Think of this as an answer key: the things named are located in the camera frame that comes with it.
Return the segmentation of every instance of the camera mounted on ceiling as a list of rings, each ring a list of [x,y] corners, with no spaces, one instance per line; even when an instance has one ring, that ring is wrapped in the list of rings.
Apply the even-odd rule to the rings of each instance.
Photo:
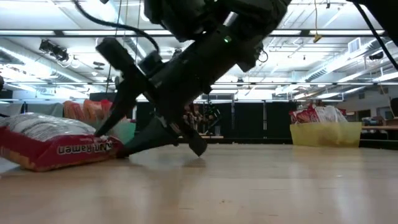
[[[51,43],[49,40],[42,40],[39,50],[45,54],[50,54],[60,62],[67,62],[69,60],[67,50]]]

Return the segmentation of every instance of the yellow plastic bin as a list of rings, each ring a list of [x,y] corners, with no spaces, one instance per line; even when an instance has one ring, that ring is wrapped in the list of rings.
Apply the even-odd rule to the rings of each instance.
[[[295,146],[359,147],[362,123],[305,123],[291,124]]]

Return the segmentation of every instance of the black cable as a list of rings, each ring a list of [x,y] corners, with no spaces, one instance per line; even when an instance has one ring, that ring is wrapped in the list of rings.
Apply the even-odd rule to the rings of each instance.
[[[41,55],[40,55],[40,57],[38,58],[38,59],[36,59],[34,62],[37,62],[40,58],[42,58],[44,55],[45,55],[46,53],[42,53]]]
[[[261,62],[261,63],[266,63],[267,61],[268,61],[268,54],[267,54],[267,52],[265,51],[265,50],[261,50],[266,56],[267,56],[267,59],[265,59],[265,61],[262,61],[262,60],[260,60],[260,58],[258,59],[258,61],[259,62]]]
[[[114,22],[107,22],[107,21],[103,21],[101,19],[97,19],[93,16],[91,16],[90,14],[88,14],[80,5],[79,0],[72,0],[75,3],[76,8],[78,9],[78,11],[84,16],[86,17],[88,20],[90,20],[91,22],[95,22],[96,24],[102,25],[102,26],[110,26],[110,27],[115,27],[115,28],[120,28],[120,29],[125,29],[125,30],[131,30],[137,34],[142,35],[143,37],[145,37],[146,39],[148,39],[155,47],[156,51],[160,52],[159,49],[159,45],[157,45],[156,41],[146,32],[144,32],[141,29],[138,29],[137,27],[132,27],[132,26],[128,26],[128,25],[124,25],[124,24],[117,24]]]
[[[141,4],[141,1],[142,0],[139,0],[139,7],[138,7],[138,20],[137,20],[137,27],[139,27],[139,21],[141,21],[140,20],[140,18],[141,18],[141,6],[142,6],[142,4]],[[134,59],[135,61],[136,61],[136,63],[137,63],[137,56],[138,56],[138,37],[136,37],[136,52],[135,52],[135,55],[136,55],[136,58]]]
[[[120,21],[121,9],[122,9],[122,0],[120,0],[120,3],[119,3],[118,19],[116,21],[117,24],[119,24],[119,21]],[[116,38],[117,36],[118,36],[118,27],[116,28],[116,30],[114,32],[114,37]],[[109,65],[109,72],[108,72],[108,78],[106,79],[105,93],[108,93],[109,83],[111,82],[111,70],[112,70],[112,66]]]
[[[371,21],[369,20],[368,16],[366,15],[366,13],[363,11],[362,7],[358,4],[358,3],[354,3],[355,7],[357,8],[357,10],[359,11],[359,13],[361,13],[363,19],[365,20],[366,24],[369,26],[370,30],[373,33],[373,36],[377,39],[377,41],[379,42],[381,49],[383,49],[384,53],[386,54],[387,58],[390,60],[391,64],[395,67],[395,69],[398,71],[398,64],[397,62],[394,60],[394,58],[392,57],[392,55],[390,54],[390,52],[387,50],[386,45],[384,44],[384,42],[381,40],[380,35],[376,32],[376,30],[374,29]]]

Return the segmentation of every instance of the ceiling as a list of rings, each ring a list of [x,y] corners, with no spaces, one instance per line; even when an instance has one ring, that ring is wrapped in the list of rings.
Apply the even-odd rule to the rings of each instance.
[[[314,0],[293,0],[283,21],[279,24],[278,29],[282,31],[285,29],[314,30],[315,25],[317,25],[320,31],[328,30],[327,32],[331,33],[336,33],[337,31],[335,30],[343,29],[369,29],[359,12],[351,3],[343,0],[330,0],[331,5],[329,8],[326,8],[326,0],[316,0],[316,2],[317,4],[315,5]],[[144,8],[142,4],[140,4],[140,1],[137,0],[110,0],[106,5],[101,4],[99,0],[85,0],[81,1],[81,5],[92,16],[100,19],[114,22],[117,21],[120,15],[120,23],[144,30],[162,29],[161,26],[151,24],[145,16],[143,16],[142,12]],[[365,11],[375,28],[381,30],[381,26],[368,10],[365,9]],[[26,35],[20,35],[18,37],[3,35],[1,37],[2,31],[3,34],[6,34],[7,30],[10,29],[19,31],[26,30],[23,32],[23,34]],[[95,46],[101,41],[101,38],[92,36],[40,37],[39,35],[40,30],[105,29],[110,28],[95,24],[83,17],[75,9],[71,1],[0,0],[0,47],[14,52],[17,58],[23,56],[25,59],[30,60],[29,66],[25,65],[17,68],[19,69],[18,72],[25,71],[28,75],[31,74],[29,75],[30,79],[26,79],[26,77],[7,79],[8,81],[15,82],[15,84],[6,85],[6,88],[20,90],[22,84],[18,84],[17,82],[46,81],[46,79],[38,75],[38,73],[41,73],[38,72],[38,68],[40,68],[40,71],[48,70],[49,74],[58,77],[56,79],[57,82],[105,82],[109,74],[111,78],[118,76],[119,72],[113,68],[111,68],[109,72],[109,64],[95,50]],[[361,52],[358,57],[353,57],[352,59],[345,58],[344,63],[342,63],[341,57],[344,55],[347,56],[348,54],[348,44],[357,39],[352,33],[355,34],[355,31],[352,31],[350,35],[346,35],[346,32],[345,34],[335,35],[336,37],[323,37],[317,43],[313,43],[313,37],[308,35],[303,37],[268,37],[264,39],[265,50],[269,56],[266,63],[258,62],[257,66],[247,73],[243,73],[239,67],[235,66],[220,79],[219,82],[236,82],[238,78],[243,78],[244,82],[306,82],[305,79],[308,77],[315,77],[312,78],[311,82],[337,82],[344,77],[365,71],[360,76],[358,75],[355,78],[346,80],[346,82],[357,82],[359,78],[361,78],[360,82],[362,82],[364,77],[369,76],[369,74],[372,74],[373,77],[377,77],[380,67],[388,71],[391,66],[388,60],[382,58],[377,61],[370,61],[365,57],[369,56],[369,54],[374,54],[379,48],[368,49],[367,51]],[[171,58],[175,48],[184,49],[191,44],[191,42],[180,43],[172,36],[155,37],[154,39],[159,44],[160,55],[165,61]],[[43,55],[39,50],[39,45],[42,40],[50,40],[52,43],[66,48],[67,52],[70,54],[70,58],[74,58],[74,60],[71,59],[65,63],[57,63],[53,57]],[[145,56],[154,50],[151,43],[143,38],[123,37],[123,35],[120,35],[118,40],[128,49],[133,58],[137,60],[140,60],[140,56]],[[372,42],[373,40],[374,38],[372,37],[360,38],[362,45]],[[136,57],[134,53],[136,50],[136,43],[138,45],[138,57]],[[391,50],[393,56],[396,56],[397,50],[394,44],[389,43],[387,46]],[[104,69],[95,70],[94,68],[96,65],[94,65],[93,62],[104,63]],[[317,73],[316,71],[327,66],[329,66],[327,72],[318,75],[319,72]],[[6,72],[12,73],[12,69],[14,69],[15,72],[14,67],[10,68],[10,66],[6,65],[3,65],[0,69],[2,69],[2,75]],[[69,87],[66,85],[40,85],[39,87],[41,89],[69,89],[72,93],[74,93],[74,91],[80,92],[81,95],[73,94],[76,96],[75,98],[84,98],[87,93],[105,91],[106,89],[105,85],[69,85]],[[326,89],[327,86],[323,87],[319,85],[315,87],[302,85],[268,85],[266,87],[268,90],[272,90],[271,93],[276,93],[276,95],[290,95],[293,99],[295,98],[294,95],[297,96],[299,94],[307,94],[315,91],[316,94],[313,96],[316,96],[333,89]],[[22,89],[33,92],[30,88],[36,90],[38,86],[24,85]],[[253,86],[245,85],[244,88],[253,88]],[[113,91],[114,87],[110,86],[109,90]],[[261,88],[254,88],[250,90],[249,93],[252,97],[258,99],[261,98],[261,96],[255,95],[260,94],[260,90]]]

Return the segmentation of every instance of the plastic bag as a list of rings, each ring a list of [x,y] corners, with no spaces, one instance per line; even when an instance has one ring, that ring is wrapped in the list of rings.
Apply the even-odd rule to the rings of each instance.
[[[0,123],[0,155],[34,171],[46,171],[113,158],[123,145],[96,138],[80,121],[41,114],[20,114]]]

